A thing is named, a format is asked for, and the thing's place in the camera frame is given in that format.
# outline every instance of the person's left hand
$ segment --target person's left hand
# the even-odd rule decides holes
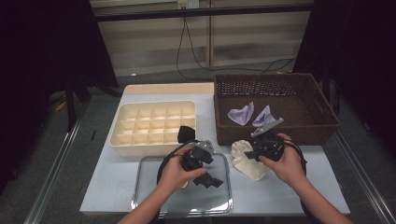
[[[189,150],[191,149],[187,147],[180,149],[175,153],[175,157],[165,165],[163,168],[163,175],[158,183],[159,188],[170,190],[173,193],[181,189],[186,181],[206,173],[206,168],[199,168],[187,172],[181,167],[181,156]]]

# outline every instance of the white storage box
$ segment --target white storage box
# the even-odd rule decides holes
[[[166,156],[180,145],[181,125],[196,130],[193,101],[125,104],[117,114],[110,145],[123,157]]]

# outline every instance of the clear plastic lid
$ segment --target clear plastic lid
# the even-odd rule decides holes
[[[212,154],[213,161],[204,167],[213,177],[223,181],[218,188],[196,186],[192,180],[186,188],[178,190],[162,206],[160,217],[199,217],[229,214],[233,197],[229,180],[227,159],[222,154]],[[136,208],[155,189],[158,169],[163,157],[146,157],[139,164],[132,209]]]

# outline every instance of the table surface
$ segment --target table surface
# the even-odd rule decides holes
[[[213,83],[148,84],[127,86],[120,99],[128,103],[192,100],[196,103],[197,139],[210,140],[217,153],[229,163],[233,210],[229,216],[282,217],[303,216],[296,193],[270,171],[262,180],[253,181],[232,164],[230,147],[216,140]],[[124,158],[109,144],[115,120],[108,132],[101,156],[92,175],[80,212],[93,216],[131,211],[131,200],[141,158]],[[337,209],[349,214],[347,203],[321,146],[301,146],[307,164],[307,177]]]

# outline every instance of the metal rail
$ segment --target metal rail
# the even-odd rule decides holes
[[[56,21],[82,22],[82,21],[136,21],[149,19],[225,16],[241,14],[279,13],[311,11],[313,4],[277,5],[265,7],[208,7],[193,9],[160,10],[130,13],[111,13],[96,16],[73,16],[67,18],[52,18]]]
[[[344,135],[341,133],[341,131],[338,130],[334,136],[338,144],[340,145],[341,151],[344,153],[344,156],[346,157],[346,162],[348,163],[350,169],[352,170],[352,173],[355,175],[356,179],[361,185],[361,188],[363,189],[364,193],[366,194],[368,200],[372,204],[374,210],[378,214],[382,223],[384,224],[396,223],[396,218],[392,214],[392,211],[390,210],[386,200],[381,195],[379,190],[376,188],[375,184],[372,182],[370,177],[364,171],[363,167],[361,166],[361,163],[353,153]]]
[[[33,204],[32,208],[27,215],[24,224],[38,224],[40,223],[41,218],[46,210],[47,204],[50,200],[50,196],[55,188],[56,181],[58,180],[59,174],[62,171],[64,166],[64,162],[66,161],[67,154],[72,146],[76,135],[78,133],[78,128],[81,123],[81,118],[85,114],[87,109],[88,103],[83,103],[81,105],[81,109],[78,113],[78,118],[71,129],[70,132],[66,134],[64,138],[64,142],[62,143],[61,149],[55,159],[55,162],[52,164],[52,167],[49,171],[49,175],[47,176],[46,182],[44,183],[40,193],[38,194],[37,198],[35,199],[35,203]]]

